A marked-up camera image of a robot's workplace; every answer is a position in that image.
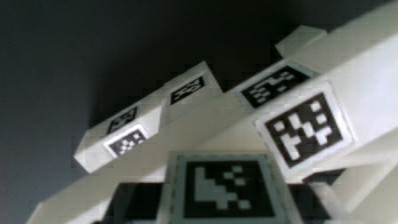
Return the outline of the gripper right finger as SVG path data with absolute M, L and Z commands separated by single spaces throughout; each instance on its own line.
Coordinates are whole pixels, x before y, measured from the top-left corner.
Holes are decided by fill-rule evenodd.
M 354 224 L 356 219 L 350 216 L 332 190 L 331 184 L 334 180 L 336 175 L 318 173 L 309 176 L 309 178 L 306 179 L 306 183 L 309 184 L 316 199 L 329 215 L 325 224 Z

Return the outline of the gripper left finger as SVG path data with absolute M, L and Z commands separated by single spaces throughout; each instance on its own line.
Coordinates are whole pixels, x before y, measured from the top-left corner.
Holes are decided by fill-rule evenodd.
M 103 215 L 101 224 L 139 224 L 146 218 L 137 208 L 141 202 L 139 194 L 142 185 L 137 183 L 121 183 L 112 195 L 112 200 Z

